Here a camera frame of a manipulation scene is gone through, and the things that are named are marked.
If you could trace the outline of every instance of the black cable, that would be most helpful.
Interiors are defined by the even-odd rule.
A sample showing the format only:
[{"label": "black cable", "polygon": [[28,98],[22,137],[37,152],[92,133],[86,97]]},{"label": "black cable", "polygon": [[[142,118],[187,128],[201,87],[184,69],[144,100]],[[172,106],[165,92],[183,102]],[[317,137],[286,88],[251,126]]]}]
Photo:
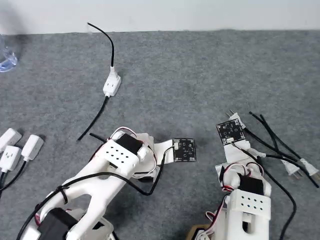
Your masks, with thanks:
[{"label": "black cable", "polygon": [[90,125],[87,127],[87,129],[81,134],[81,136],[77,139],[77,141],[80,141],[86,134],[87,132],[92,128],[92,126],[96,123],[96,121],[98,120],[98,118],[100,117],[100,115],[102,114],[102,112],[105,109],[105,106],[107,105],[109,100],[108,96],[105,96],[103,104],[99,110],[99,112],[97,113],[97,115],[95,116],[95,118],[93,119],[93,121],[90,123]]},{"label": "black cable", "polygon": [[106,37],[110,40],[111,42],[111,46],[112,46],[112,54],[111,54],[111,67],[114,66],[114,59],[115,59],[115,45],[114,42],[112,41],[111,37],[109,37],[108,34],[106,34],[105,31],[103,31],[102,29],[98,28],[97,26],[91,24],[90,22],[87,23],[89,26],[99,30],[101,33],[103,33],[104,35],[106,35]]},{"label": "black cable", "polygon": [[280,150],[275,149],[273,146],[269,145],[268,143],[266,143],[265,141],[263,141],[260,137],[258,137],[257,135],[255,135],[252,131],[250,131],[247,127],[245,127],[244,131],[249,134],[251,137],[253,137],[255,140],[257,140],[259,143],[261,143],[262,145],[266,146],[268,149],[276,152],[279,155],[282,155],[284,157],[286,157],[287,159],[290,159],[294,162],[297,162],[298,160]]},{"label": "black cable", "polygon": [[[71,186],[72,184],[75,184],[75,183],[78,183],[80,181],[83,181],[83,180],[87,180],[87,179],[91,179],[91,178],[96,178],[96,177],[100,177],[100,176],[113,176],[113,177],[116,177],[118,179],[121,179],[123,181],[125,181],[127,184],[129,184],[131,187],[133,187],[134,189],[136,189],[139,193],[141,193],[142,195],[145,195],[145,196],[150,196],[157,184],[158,184],[158,181],[160,179],[160,176],[161,176],[161,173],[163,171],[163,168],[164,168],[164,165],[165,165],[165,160],[166,160],[166,154],[167,154],[167,151],[170,150],[171,148],[173,148],[173,146],[169,147],[167,150],[164,151],[163,153],[163,158],[162,158],[162,161],[161,161],[161,166],[160,166],[160,170],[159,170],[159,173],[150,189],[149,192],[146,192],[146,191],[143,191],[141,188],[139,188],[137,185],[135,185],[132,181],[130,181],[129,179],[119,175],[119,174],[116,174],[114,172],[98,172],[98,173],[94,173],[94,174],[90,174],[90,175],[86,175],[86,176],[82,176],[82,177],[79,177],[79,178],[76,178],[74,180],[71,180],[69,182],[67,182],[66,184],[62,185],[61,187],[62,188],[67,188],[69,186]],[[22,225],[17,237],[16,237],[16,240],[20,240],[22,235],[24,234],[24,231],[26,230],[28,224],[30,223],[30,221],[34,218],[34,215],[50,200],[52,199],[55,195],[57,195],[58,193],[60,193],[60,189],[57,188],[55,191],[53,191],[49,196],[47,196],[41,203],[38,204],[38,206],[35,207],[34,211],[29,215],[29,217],[26,219],[26,221],[24,222],[24,224]]]},{"label": "black cable", "polygon": [[262,123],[262,125],[264,126],[264,128],[266,129],[266,131],[269,133],[270,138],[273,142],[273,146],[274,148],[279,151],[279,147],[278,147],[278,143],[276,141],[276,137],[275,137],[275,133],[272,131],[272,129],[269,127],[268,123],[266,122],[265,118],[262,117],[261,119],[258,118],[258,116],[256,116],[255,114],[253,114],[251,111],[249,112],[252,116],[254,116],[260,123]]},{"label": "black cable", "polygon": [[311,176],[309,176],[308,171],[304,167],[302,167],[298,163],[296,163],[295,161],[287,159],[283,156],[270,155],[270,154],[267,154],[265,157],[266,158],[273,158],[273,159],[281,159],[281,160],[284,160],[288,163],[295,165],[296,167],[300,168],[300,170],[308,177],[308,179],[310,179],[310,181],[313,183],[313,185],[315,185],[316,188],[319,188],[319,185],[315,182],[315,180]]},{"label": "black cable", "polygon": [[104,144],[107,142],[107,140],[105,140],[102,136],[99,136],[99,135],[94,134],[94,133],[92,133],[92,132],[90,132],[89,135],[90,135],[91,137],[94,137],[95,139],[100,140],[100,141],[103,142]]},{"label": "black cable", "polygon": [[[246,151],[246,150],[244,150],[244,149],[236,146],[233,142],[232,142],[231,144],[232,144],[234,147],[236,147],[237,149],[239,149],[240,151],[242,151],[243,153],[245,153],[246,155],[248,155],[249,157],[251,157],[253,160],[256,160],[256,158],[255,158],[250,152],[248,152],[248,151]],[[304,167],[302,167],[302,166],[300,166],[298,163],[296,163],[295,161],[292,161],[292,160],[290,160],[290,159],[287,159],[287,158],[285,158],[285,157],[283,157],[283,156],[276,156],[276,155],[269,155],[269,154],[266,154],[265,157],[266,157],[266,158],[281,159],[281,160],[284,160],[284,161],[286,161],[286,162],[288,162],[288,163],[291,163],[291,164],[295,165],[296,167],[298,167],[298,168],[310,179],[310,181],[313,183],[313,185],[314,185],[316,188],[319,188],[319,185],[315,182],[315,180],[313,180],[313,178],[312,178],[311,176],[309,176],[308,171],[307,171]]]},{"label": "black cable", "polygon": [[115,240],[120,240],[119,237],[116,235],[115,231],[113,231],[112,234],[113,234],[113,237],[114,237]]},{"label": "black cable", "polygon": [[23,161],[23,164],[21,165],[21,168],[19,169],[17,174],[14,176],[14,178],[7,185],[5,185],[4,187],[2,187],[0,189],[0,193],[2,193],[4,190],[6,190],[8,187],[10,187],[12,184],[15,183],[15,181],[20,177],[20,175],[24,171],[26,165],[27,165],[27,161]]},{"label": "black cable", "polygon": [[[259,156],[257,157],[257,162],[261,166],[263,166],[262,161],[260,160]],[[297,212],[297,204],[296,204],[296,201],[294,200],[294,198],[292,197],[292,195],[290,194],[290,192],[288,192],[288,190],[285,189],[285,187],[282,186],[265,168],[263,168],[263,169],[264,169],[265,174],[267,174],[268,177],[289,197],[289,199],[291,200],[292,205],[293,205],[292,213],[291,213],[290,217],[287,219],[287,221],[285,222],[285,224],[281,230],[279,240],[283,240],[285,237],[286,230]]]},{"label": "black cable", "polygon": [[271,133],[273,134],[273,137],[276,138],[279,143],[284,146],[289,152],[291,152],[293,155],[295,155],[298,159],[301,159],[301,156],[299,154],[297,154],[294,150],[292,150],[287,144],[285,144],[276,134],[275,132],[270,128],[269,124],[267,123],[267,121],[265,120],[264,116],[262,114],[260,114],[260,117],[262,119],[262,121],[264,121],[264,124],[267,128],[269,128],[269,130],[271,131]]},{"label": "black cable", "polygon": [[7,176],[8,176],[7,172],[2,172],[1,173],[1,176],[0,176],[0,189],[2,189],[4,187]]}]

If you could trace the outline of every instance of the white wall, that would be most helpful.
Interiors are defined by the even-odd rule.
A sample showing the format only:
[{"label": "white wall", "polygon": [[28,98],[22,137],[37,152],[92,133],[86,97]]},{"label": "white wall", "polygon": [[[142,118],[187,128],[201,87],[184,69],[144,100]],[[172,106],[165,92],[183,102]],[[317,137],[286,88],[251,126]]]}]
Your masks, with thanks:
[{"label": "white wall", "polygon": [[0,0],[0,33],[320,29],[320,0]]}]

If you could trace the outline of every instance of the perforated bracket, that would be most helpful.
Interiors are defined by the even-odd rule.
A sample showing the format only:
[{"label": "perforated bracket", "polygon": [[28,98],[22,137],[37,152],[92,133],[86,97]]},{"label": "perforated bracket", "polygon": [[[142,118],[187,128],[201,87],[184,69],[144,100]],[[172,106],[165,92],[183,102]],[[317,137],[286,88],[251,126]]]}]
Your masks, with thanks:
[{"label": "perforated bracket", "polygon": [[271,219],[271,199],[267,196],[234,190],[230,195],[230,207],[232,211],[245,212]]},{"label": "perforated bracket", "polygon": [[95,154],[115,165],[121,173],[129,174],[139,163],[137,155],[133,154],[112,139],[104,144]]}]

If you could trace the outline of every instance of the circuit board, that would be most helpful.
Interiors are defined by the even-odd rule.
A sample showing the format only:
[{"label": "circuit board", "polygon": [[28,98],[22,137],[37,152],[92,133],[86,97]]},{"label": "circuit board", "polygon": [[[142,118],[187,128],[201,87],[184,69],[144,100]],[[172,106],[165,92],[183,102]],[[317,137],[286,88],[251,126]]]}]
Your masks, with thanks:
[{"label": "circuit board", "polygon": [[192,138],[173,139],[173,158],[175,162],[196,162],[196,143]]},{"label": "circuit board", "polygon": [[216,129],[223,145],[246,139],[238,119],[220,123],[216,126]]}]

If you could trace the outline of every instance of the white power plug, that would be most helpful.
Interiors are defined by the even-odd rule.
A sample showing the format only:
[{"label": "white power plug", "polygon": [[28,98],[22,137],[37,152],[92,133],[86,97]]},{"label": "white power plug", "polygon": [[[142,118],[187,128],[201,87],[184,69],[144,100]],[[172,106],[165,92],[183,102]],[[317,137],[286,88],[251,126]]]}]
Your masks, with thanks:
[{"label": "white power plug", "polygon": [[16,130],[9,128],[0,137],[0,153],[2,153],[7,146],[14,146],[21,139],[22,135]]},{"label": "white power plug", "polygon": [[3,173],[13,171],[20,159],[21,149],[17,146],[6,146],[0,159],[0,168]]},{"label": "white power plug", "polygon": [[232,115],[230,115],[228,112],[225,113],[225,114],[229,117],[229,120],[238,119],[241,128],[242,128],[242,129],[245,129],[245,128],[246,128],[246,125],[241,121],[241,118],[240,118],[239,114],[238,114],[237,112],[232,111],[231,109],[230,109],[230,113],[231,113]]},{"label": "white power plug", "polygon": [[22,149],[21,155],[23,156],[23,160],[28,162],[29,160],[35,159],[43,144],[44,141],[41,139],[41,137],[33,134],[30,135],[28,141],[26,141],[26,144]]},{"label": "white power plug", "polygon": [[115,70],[114,66],[110,67],[110,73],[103,86],[103,93],[106,97],[113,97],[116,95],[121,84],[121,77]]},{"label": "white power plug", "polygon": [[285,170],[288,172],[288,175],[291,176],[295,176],[296,178],[298,178],[298,176],[296,175],[297,174],[300,174],[299,170],[300,168],[297,167],[296,165],[293,165],[292,163],[290,162],[287,162],[285,160],[281,160],[281,162],[283,163],[284,167],[285,167]]},{"label": "white power plug", "polygon": [[300,162],[305,166],[305,169],[308,171],[309,176],[313,176],[315,174],[318,174],[319,170],[316,169],[311,163],[307,162],[304,158],[300,159]]}]

